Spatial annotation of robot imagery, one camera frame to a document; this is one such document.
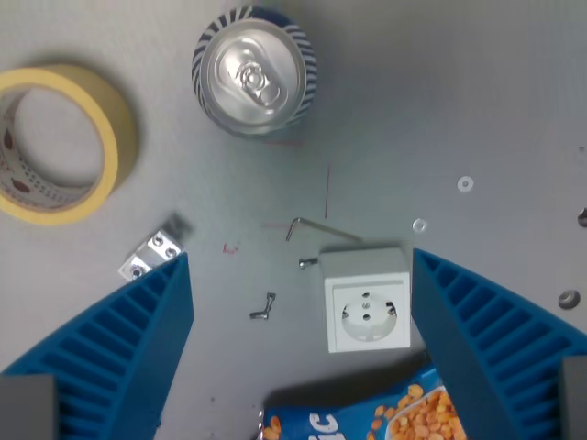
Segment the gray table surface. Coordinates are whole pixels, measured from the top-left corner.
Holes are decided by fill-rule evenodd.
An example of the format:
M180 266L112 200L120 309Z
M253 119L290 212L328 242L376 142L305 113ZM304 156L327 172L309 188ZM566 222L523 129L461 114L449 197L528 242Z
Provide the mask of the gray table surface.
M158 440L250 437L271 390L421 350L415 331L410 349L327 353L319 273L297 260L334 241L302 230L285 243L267 224L324 220L328 167L329 225L438 253L587 330L584 305L557 306L587 285L586 2L284 1L320 64L300 147L233 138L194 98L194 46L235 3L0 0L0 71L96 68L129 97L141 148L132 176L81 223L0 214L0 369L121 286L119 265L172 212L194 226L196 318ZM80 155L52 140L62 133L39 128L77 138L72 120L44 112L21 131L71 167ZM475 181L467 194L463 175ZM416 236L418 217L429 228ZM271 319L251 322L266 292L278 295Z

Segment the tape roll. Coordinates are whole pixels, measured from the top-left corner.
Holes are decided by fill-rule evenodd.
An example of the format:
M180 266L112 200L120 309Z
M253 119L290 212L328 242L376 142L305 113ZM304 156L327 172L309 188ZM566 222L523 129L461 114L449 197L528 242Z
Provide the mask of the tape roll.
M32 170L14 136L18 105L32 89L43 88L78 105L93 123L102 145L96 182L63 187ZM134 118L122 96L84 68L53 65L0 73L0 209L37 225L65 225L98 209L130 174L138 154Z

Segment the white electrical socket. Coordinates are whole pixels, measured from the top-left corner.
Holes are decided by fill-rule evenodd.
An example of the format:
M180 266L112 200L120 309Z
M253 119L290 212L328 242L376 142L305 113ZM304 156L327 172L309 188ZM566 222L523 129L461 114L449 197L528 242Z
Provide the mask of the white electrical socket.
M410 273L397 247L321 254L330 353L410 347Z

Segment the snack bag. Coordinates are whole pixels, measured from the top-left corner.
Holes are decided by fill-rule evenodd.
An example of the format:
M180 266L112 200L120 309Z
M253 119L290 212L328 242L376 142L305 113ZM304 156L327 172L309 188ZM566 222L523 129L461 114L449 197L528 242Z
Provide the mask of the snack bag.
M466 440L434 367L383 395L346 408L270 408L266 440Z

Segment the gray block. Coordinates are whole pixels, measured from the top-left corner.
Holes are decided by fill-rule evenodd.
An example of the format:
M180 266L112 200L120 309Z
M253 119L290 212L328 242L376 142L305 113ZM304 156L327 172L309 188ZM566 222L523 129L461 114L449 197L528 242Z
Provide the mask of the gray block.
M587 357L565 357L559 376L560 420L563 440L587 438Z
M58 413L52 376L0 376L3 440L57 440Z

